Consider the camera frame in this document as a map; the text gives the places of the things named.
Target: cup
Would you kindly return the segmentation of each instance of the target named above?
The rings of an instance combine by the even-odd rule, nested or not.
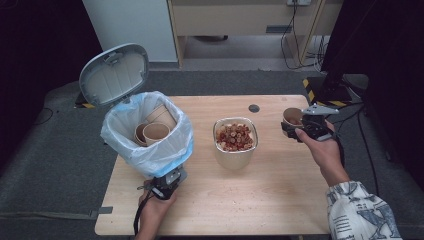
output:
[[[249,128],[250,133],[249,137],[253,140],[252,146],[246,150],[237,150],[237,151],[226,151],[218,143],[217,137],[218,134],[222,131],[222,127],[237,124],[240,126],[245,125]],[[258,135],[256,132],[255,125],[252,121],[247,118],[235,117],[235,118],[224,118],[218,120],[213,127],[213,135],[215,141],[215,158],[216,161],[222,167],[230,170],[239,170],[246,167],[253,155],[253,151],[258,146]]]
[[[146,139],[147,146],[150,146],[168,136],[169,131],[169,127],[164,123],[149,123],[143,129],[143,136]]]
[[[283,112],[283,125],[288,125],[287,127],[295,127],[295,128],[302,128],[302,117],[303,117],[302,110],[299,108],[287,108]],[[288,133],[283,130],[283,134],[287,137]]]
[[[147,121],[149,123],[161,122],[169,127],[169,131],[177,126],[177,122],[174,117],[172,117],[171,113],[165,107],[165,105],[161,104],[157,108],[155,108],[148,116]]]
[[[135,142],[141,147],[147,147],[146,138],[143,135],[143,130],[147,125],[147,123],[138,125],[134,132]]]

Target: table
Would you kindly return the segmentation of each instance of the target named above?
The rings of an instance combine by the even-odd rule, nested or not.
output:
[[[193,124],[194,150],[185,163],[187,179],[159,235],[326,234],[327,185],[309,149],[285,137],[280,122],[288,107],[307,108],[301,95],[171,97]],[[256,104],[257,113],[249,111]],[[250,164],[238,171],[214,158],[212,128],[226,117],[247,117],[258,133]],[[132,223],[144,179],[118,156],[100,214],[98,235],[133,235]]]

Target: cable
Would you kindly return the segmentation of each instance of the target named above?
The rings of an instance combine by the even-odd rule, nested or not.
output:
[[[293,34],[294,34],[294,38],[295,38],[295,42],[296,42],[296,46],[297,46],[297,57],[298,57],[298,59],[300,59],[300,55],[299,55],[299,43],[298,43],[298,41],[297,41],[297,35],[296,35],[296,29],[295,29],[295,16],[296,16],[296,12],[297,12],[297,7],[298,7],[298,5],[297,5],[297,1],[294,1],[294,12],[293,12],[293,17],[292,17],[292,28],[293,28]],[[316,68],[316,65],[319,65],[320,67],[321,67],[321,64],[322,64],[322,61],[323,61],[323,56],[324,56],[324,53],[325,53],[325,46],[326,45],[328,45],[328,43],[327,44],[324,44],[324,36],[321,36],[321,41],[320,41],[320,45],[319,45],[319,49],[318,49],[318,53],[316,53],[316,54],[313,54],[313,55],[315,55],[314,57],[315,57],[315,61],[314,61],[314,63],[313,64],[309,64],[309,65],[303,65],[301,62],[300,62],[300,65],[301,65],[301,67],[309,67],[309,66],[314,66],[314,68],[315,68],[315,70],[317,70],[317,72],[319,72],[319,73],[322,73],[321,72],[321,70],[318,70],[317,68]]]
[[[293,3],[294,3],[294,7],[293,7],[293,15],[292,15],[292,18],[290,19],[290,22],[289,22],[288,27],[284,30],[283,36],[281,37],[280,45],[281,45],[281,52],[283,53],[283,56],[284,56],[284,62],[285,62],[285,64],[286,64],[286,67],[287,67],[288,69],[290,69],[290,70],[297,70],[297,69],[301,69],[301,68],[303,68],[303,67],[311,67],[311,66],[313,66],[313,64],[303,65],[303,64],[300,62],[300,57],[299,57],[299,44],[298,44],[298,42],[297,42],[296,32],[294,31],[294,17],[296,16],[296,11],[297,11],[297,1],[295,0],[295,1],[293,1]],[[295,36],[295,40],[296,40],[297,54],[298,54],[298,58],[299,58],[299,63],[300,63],[300,65],[301,65],[300,67],[290,67],[290,66],[289,66],[289,64],[287,63],[287,57],[286,57],[286,54],[284,53],[284,48],[283,48],[283,39],[284,39],[284,37],[286,36],[286,34],[287,34],[287,30],[290,28],[290,26],[292,26],[293,34],[294,34],[294,36]]]
[[[321,36],[321,42],[319,45],[318,53],[315,55],[314,68],[317,72],[326,75],[327,72],[321,71],[322,62],[324,61],[325,52],[327,51],[326,46],[328,43],[324,44],[324,36]]]
[[[341,122],[341,123],[342,123],[342,124],[339,126],[339,129],[338,129],[338,131],[340,132],[341,128],[343,127],[343,124],[344,124],[347,120],[349,120],[349,119],[353,118],[353,117],[356,115],[357,120],[358,120],[359,131],[360,131],[360,133],[361,133],[362,140],[364,141],[365,149],[366,149],[366,151],[367,151],[368,159],[369,159],[369,162],[370,162],[370,166],[371,166],[371,170],[372,170],[372,174],[373,174],[373,180],[374,180],[374,184],[375,184],[375,191],[376,191],[376,195],[377,195],[377,196],[379,196],[379,195],[380,195],[380,190],[379,190],[379,188],[378,188],[377,173],[376,173],[376,171],[375,171],[374,162],[373,162],[373,160],[372,160],[372,156],[371,156],[371,153],[370,153],[370,149],[369,149],[369,147],[368,147],[368,142],[367,142],[367,140],[366,140],[366,138],[365,138],[364,130],[363,130],[363,128],[362,128],[362,124],[361,124],[360,113],[364,110],[364,108],[365,108],[365,105],[361,106],[361,107],[360,107],[357,111],[355,111],[355,112],[354,112],[352,115],[350,115],[349,117],[347,117],[347,118],[345,118],[345,119],[343,119],[343,120],[340,120],[340,121],[333,122],[333,124],[336,124],[336,123],[339,123],[339,122]]]
[[[343,108],[345,108],[345,107],[350,107],[350,106],[352,106],[352,105],[342,106],[342,107],[338,108],[338,110],[341,110],[341,109],[343,109]],[[349,117],[345,118],[344,120],[334,122],[333,124],[336,124],[336,123],[342,122],[342,124],[339,126],[338,132],[340,132],[340,130],[341,130],[341,128],[342,128],[342,126],[343,126],[343,124],[345,123],[345,121],[347,121],[347,120],[349,120],[349,119],[353,118],[356,114],[358,114],[358,113],[361,111],[361,109],[362,109],[363,107],[364,107],[364,106],[362,106],[362,107],[361,107],[358,111],[356,111],[356,112],[355,112],[354,114],[352,114],[351,116],[349,116]],[[343,145],[342,145],[342,143],[341,143],[341,141],[340,141],[340,136],[336,135],[336,139],[335,139],[335,140],[336,140],[336,142],[337,142],[337,145],[339,146],[339,149],[340,149],[340,160],[341,160],[342,166],[344,167],[344,166],[345,166],[344,148],[343,148]]]
[[[150,189],[149,192],[147,192],[146,198],[144,198],[144,200],[138,206],[137,213],[135,214],[135,218],[134,218],[134,224],[133,224],[133,227],[134,227],[134,236],[137,236],[137,234],[138,234],[138,222],[140,220],[141,211],[143,211],[143,208],[146,206],[147,201],[150,198],[154,197],[154,196],[151,196],[150,197],[150,194],[151,193],[152,193],[152,189]]]
[[[358,125],[359,125],[359,130],[361,132],[362,139],[364,140],[365,149],[367,150],[368,159],[370,160],[371,170],[372,170],[372,174],[373,174],[373,178],[374,178],[374,184],[375,184],[375,192],[376,192],[377,196],[380,196],[380,190],[378,189],[377,173],[375,171],[374,161],[372,160],[370,149],[368,147],[368,143],[367,143],[367,140],[365,138],[364,130],[362,129],[361,117],[360,117],[359,113],[358,113]]]
[[[50,108],[43,108],[43,109],[49,110],[50,111],[50,116],[46,120],[44,120],[44,121],[42,121],[40,123],[34,123],[34,125],[44,124],[44,123],[48,122],[53,117],[53,110],[51,110]]]

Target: gray floor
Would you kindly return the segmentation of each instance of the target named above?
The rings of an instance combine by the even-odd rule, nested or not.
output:
[[[321,38],[324,38],[324,44],[329,41],[329,36],[315,36],[309,53],[318,52]],[[298,66],[294,64],[285,39],[279,34],[229,36],[227,40],[222,36],[189,37],[181,68],[158,67],[152,71],[319,71],[314,58],[306,59],[304,65],[314,63],[315,66],[293,70]]]
[[[316,66],[295,71],[286,66],[281,53],[281,37],[232,37],[226,41],[190,38],[182,68],[152,67],[145,91],[159,90],[166,95],[213,94],[303,94],[301,80],[320,76]],[[317,46],[311,43],[311,52]],[[286,51],[287,64],[293,66]],[[222,88],[223,83],[229,88]],[[7,181],[0,179],[0,212],[65,212],[87,215],[101,206],[116,153],[103,145],[98,133],[107,109],[74,109],[79,93],[77,83],[51,91],[39,121],[15,156]],[[330,118],[337,122],[357,111],[343,110]],[[345,142],[346,169],[375,192],[370,158],[360,129],[364,130],[371,160],[376,166],[379,194],[393,208],[405,238],[424,236],[424,194],[401,165],[387,161],[385,149],[374,123],[364,115],[346,121],[339,128]],[[116,239],[94,233],[95,220],[0,220],[0,239]],[[297,236],[206,237],[197,239],[276,240]],[[307,240],[326,240],[326,235],[304,236]],[[187,237],[162,239],[193,239]]]

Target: white wall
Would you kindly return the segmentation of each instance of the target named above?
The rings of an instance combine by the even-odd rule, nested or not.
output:
[[[83,0],[103,50],[143,46],[150,62],[177,62],[166,0]]]

